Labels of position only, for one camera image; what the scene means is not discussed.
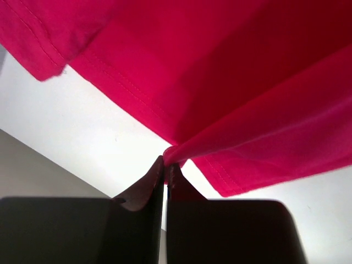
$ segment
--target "red cloth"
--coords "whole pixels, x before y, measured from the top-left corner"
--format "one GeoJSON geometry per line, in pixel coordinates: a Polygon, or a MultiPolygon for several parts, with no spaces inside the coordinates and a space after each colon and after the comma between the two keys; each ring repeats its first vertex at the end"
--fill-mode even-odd
{"type": "Polygon", "coordinates": [[[36,78],[69,63],[223,196],[352,164],[352,1],[0,0],[36,78]]]}

